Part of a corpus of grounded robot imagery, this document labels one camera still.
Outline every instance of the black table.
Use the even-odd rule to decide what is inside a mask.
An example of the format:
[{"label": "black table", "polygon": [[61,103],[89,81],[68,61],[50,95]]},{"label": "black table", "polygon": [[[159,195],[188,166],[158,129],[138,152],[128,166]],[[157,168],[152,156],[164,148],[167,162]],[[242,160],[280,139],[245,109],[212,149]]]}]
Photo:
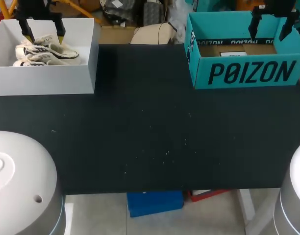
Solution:
[{"label": "black table", "polygon": [[66,194],[281,186],[300,85],[194,90],[182,45],[99,53],[95,94],[0,97],[0,130],[40,142]]}]

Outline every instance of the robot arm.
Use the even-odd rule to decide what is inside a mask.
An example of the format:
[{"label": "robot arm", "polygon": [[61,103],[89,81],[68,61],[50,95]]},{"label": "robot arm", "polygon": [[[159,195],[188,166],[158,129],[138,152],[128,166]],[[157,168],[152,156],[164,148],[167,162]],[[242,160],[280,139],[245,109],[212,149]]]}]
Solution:
[{"label": "robot arm", "polygon": [[300,13],[298,10],[293,9],[296,0],[264,0],[265,5],[255,6],[251,12],[252,20],[248,27],[251,39],[254,40],[257,34],[257,28],[262,15],[274,15],[275,17],[287,17],[284,24],[279,40],[283,41],[287,35],[292,32],[292,27],[296,20],[298,20]]},{"label": "robot arm", "polygon": [[19,21],[19,25],[22,28],[22,34],[32,43],[34,42],[34,37],[31,28],[27,23],[28,18],[53,21],[60,43],[63,41],[65,28],[62,22],[62,14],[50,12],[50,4],[51,0],[48,0],[47,5],[45,5],[43,0],[18,0],[15,18]]}]

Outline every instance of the white sneaker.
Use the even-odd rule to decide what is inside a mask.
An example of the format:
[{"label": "white sneaker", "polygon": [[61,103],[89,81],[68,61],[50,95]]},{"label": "white sneaker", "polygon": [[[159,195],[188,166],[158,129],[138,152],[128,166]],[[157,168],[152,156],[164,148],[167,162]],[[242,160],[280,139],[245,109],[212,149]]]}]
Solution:
[{"label": "white sneaker", "polygon": [[18,45],[18,47],[20,46],[28,46],[28,45],[39,45],[39,46],[46,46],[49,45],[49,43],[58,43],[58,40],[56,41],[54,39],[53,35],[46,35],[43,36],[41,38],[37,38],[34,43],[31,43],[31,41],[29,41],[27,38],[25,38],[24,40],[22,40],[22,43],[20,45]]},{"label": "white sneaker", "polygon": [[24,43],[16,46],[15,54],[18,60],[24,60],[27,55],[37,55],[39,53],[50,52],[57,59],[64,61],[67,65],[79,65],[80,57],[79,53],[75,50],[70,49],[65,45],[60,45],[52,42],[51,36],[43,37],[40,40],[36,40],[35,43],[42,45],[33,45]]},{"label": "white sneaker", "polygon": [[45,65],[69,65],[64,61],[57,59],[49,52],[39,53],[37,55],[28,54],[25,59],[16,61],[13,66],[45,66]]}]

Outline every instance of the yellow frame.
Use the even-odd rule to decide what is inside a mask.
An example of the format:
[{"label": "yellow frame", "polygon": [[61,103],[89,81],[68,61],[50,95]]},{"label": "yellow frame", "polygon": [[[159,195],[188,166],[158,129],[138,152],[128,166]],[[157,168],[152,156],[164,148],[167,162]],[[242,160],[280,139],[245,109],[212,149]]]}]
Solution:
[{"label": "yellow frame", "polygon": [[[70,0],[58,0],[58,1],[70,5],[72,8],[74,8],[75,10],[81,12],[82,14],[84,14],[85,16],[87,16],[88,18],[94,18],[95,22],[97,22],[99,24],[101,23],[101,20],[99,18],[94,17],[88,11],[82,9],[80,6],[76,5],[72,1],[70,1]],[[12,4],[11,4],[11,7],[8,10],[7,6],[5,4],[5,1],[4,0],[0,0],[0,8],[1,8],[1,12],[2,12],[2,14],[4,16],[4,19],[8,20],[8,19],[11,18],[16,5],[17,5],[17,0],[13,0]]]}]

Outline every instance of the hole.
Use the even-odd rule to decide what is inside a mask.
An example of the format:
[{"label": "hole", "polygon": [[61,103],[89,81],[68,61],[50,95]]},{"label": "hole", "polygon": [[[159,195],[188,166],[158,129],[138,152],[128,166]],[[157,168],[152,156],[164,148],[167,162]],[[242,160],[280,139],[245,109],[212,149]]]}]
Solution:
[{"label": "hole", "polygon": [[36,203],[42,203],[42,197],[40,195],[35,195],[33,197],[33,200],[36,202]]}]

